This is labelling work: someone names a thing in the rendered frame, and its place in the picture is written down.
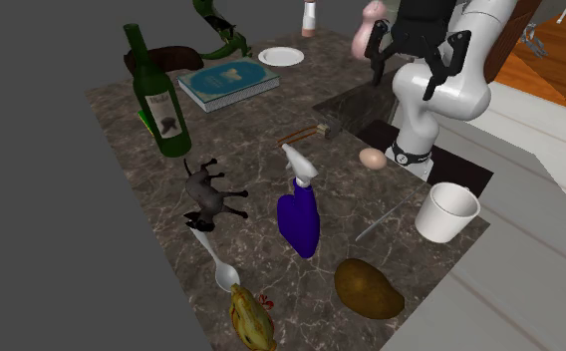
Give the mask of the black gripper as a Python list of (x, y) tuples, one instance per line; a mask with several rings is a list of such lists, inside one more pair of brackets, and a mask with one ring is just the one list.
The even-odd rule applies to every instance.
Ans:
[(384, 75), (385, 63), (396, 53), (423, 57), (431, 76), (424, 91), (423, 100), (429, 101), (437, 86), (448, 77), (458, 75), (464, 64), (471, 32), (462, 30), (447, 37), (453, 49), (449, 64), (441, 58), (438, 46), (444, 41), (448, 24), (457, 0), (401, 0), (396, 22), (392, 27), (392, 42), (380, 49), (383, 38), (390, 33), (386, 19), (374, 23), (365, 57), (371, 61), (372, 85), (378, 86)]

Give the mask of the pink vase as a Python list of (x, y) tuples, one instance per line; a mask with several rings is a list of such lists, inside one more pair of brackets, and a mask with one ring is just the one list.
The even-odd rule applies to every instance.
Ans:
[(377, 20), (387, 18), (387, 7), (382, 0), (371, 0), (363, 9), (362, 23), (357, 30), (351, 46), (351, 53), (358, 60), (367, 61), (365, 51)]

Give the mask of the brown wooden cabinet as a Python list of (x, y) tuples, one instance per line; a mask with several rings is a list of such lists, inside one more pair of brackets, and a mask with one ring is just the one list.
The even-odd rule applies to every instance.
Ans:
[(542, 0), (516, 2), (510, 18), (486, 57), (483, 73), (487, 83), (494, 81), (541, 2)]

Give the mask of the white and pink shaker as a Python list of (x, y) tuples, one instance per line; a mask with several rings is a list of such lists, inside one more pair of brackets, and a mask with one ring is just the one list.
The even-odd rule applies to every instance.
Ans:
[(316, 0), (304, 0), (301, 35), (313, 37), (316, 32)]

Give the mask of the tan egg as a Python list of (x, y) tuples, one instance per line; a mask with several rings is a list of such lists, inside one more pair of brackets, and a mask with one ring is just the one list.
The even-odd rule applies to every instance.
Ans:
[(359, 152), (360, 162), (370, 170), (380, 170), (387, 164), (385, 153), (375, 148), (365, 148)]

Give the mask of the white plate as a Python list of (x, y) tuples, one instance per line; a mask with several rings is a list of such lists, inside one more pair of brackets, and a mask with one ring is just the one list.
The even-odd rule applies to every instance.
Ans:
[(290, 67), (304, 60), (302, 51), (291, 47), (271, 47), (258, 54), (260, 62), (273, 67)]

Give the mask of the white cup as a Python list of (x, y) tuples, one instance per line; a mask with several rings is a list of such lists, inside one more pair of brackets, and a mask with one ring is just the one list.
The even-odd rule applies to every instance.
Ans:
[(434, 184), (415, 219), (418, 233), (429, 241), (447, 243), (480, 213), (478, 198), (453, 182)]

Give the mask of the green lizard figure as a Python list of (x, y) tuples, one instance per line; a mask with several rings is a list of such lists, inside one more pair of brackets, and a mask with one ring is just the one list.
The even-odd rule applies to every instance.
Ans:
[(236, 26), (228, 22), (215, 8), (214, 0), (192, 0), (196, 13), (218, 34), (224, 45), (209, 53), (200, 53), (203, 60), (219, 60), (240, 51), (242, 57), (252, 57), (252, 48), (246, 38), (236, 31)]

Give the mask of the teal hardcover book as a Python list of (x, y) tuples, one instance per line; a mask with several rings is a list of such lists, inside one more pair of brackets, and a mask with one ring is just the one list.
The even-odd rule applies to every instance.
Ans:
[(210, 113), (280, 85), (280, 76), (250, 58), (241, 58), (179, 76), (179, 86)]

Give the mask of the blue spray bottle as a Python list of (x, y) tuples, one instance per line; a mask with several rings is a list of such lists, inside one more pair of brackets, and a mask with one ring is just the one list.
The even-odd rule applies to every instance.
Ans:
[(300, 257), (311, 258), (320, 239), (320, 214), (311, 180), (319, 173), (313, 164), (288, 144), (281, 149), (294, 173), (294, 191), (277, 200), (277, 223), (280, 234)]

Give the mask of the dark brown oblong loaf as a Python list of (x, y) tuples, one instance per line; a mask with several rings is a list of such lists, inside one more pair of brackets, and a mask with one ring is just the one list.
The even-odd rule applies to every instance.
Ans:
[(148, 49), (149, 60), (156, 69), (148, 68), (148, 73), (171, 72), (176, 70), (197, 71), (204, 67), (200, 55), (192, 48), (185, 46), (166, 46)]

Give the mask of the brown potato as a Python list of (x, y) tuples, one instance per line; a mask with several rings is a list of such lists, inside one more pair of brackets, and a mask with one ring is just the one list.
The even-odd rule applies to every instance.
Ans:
[(334, 283), (342, 303), (366, 318), (392, 319), (405, 309), (405, 298), (378, 268), (364, 260), (343, 260)]

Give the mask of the green wine bottle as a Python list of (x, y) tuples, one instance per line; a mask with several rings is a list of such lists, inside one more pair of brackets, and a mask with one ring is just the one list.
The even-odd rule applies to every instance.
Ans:
[(135, 59), (133, 88), (160, 152), (168, 158), (187, 154), (191, 140), (174, 85), (149, 57), (140, 27), (126, 24), (124, 31)]

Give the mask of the white spoon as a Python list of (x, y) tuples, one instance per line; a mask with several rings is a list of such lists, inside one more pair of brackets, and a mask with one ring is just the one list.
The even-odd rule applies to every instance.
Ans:
[(214, 264), (215, 264), (215, 281), (218, 286), (226, 292), (231, 291), (231, 286), (233, 284), (240, 283), (240, 277), (238, 275), (237, 270), (228, 263), (222, 261), (214, 249), (212, 248), (206, 234), (201, 232), (197, 229), (192, 228), (191, 232), (195, 236), (195, 238), (201, 243), (201, 245), (207, 250), (207, 252), (211, 255)]

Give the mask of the yellow chicken figure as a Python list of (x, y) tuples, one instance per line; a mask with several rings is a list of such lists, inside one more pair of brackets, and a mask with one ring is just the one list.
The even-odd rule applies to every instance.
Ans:
[(263, 304), (237, 283), (230, 291), (229, 316), (240, 341), (250, 351), (275, 351), (274, 323)]

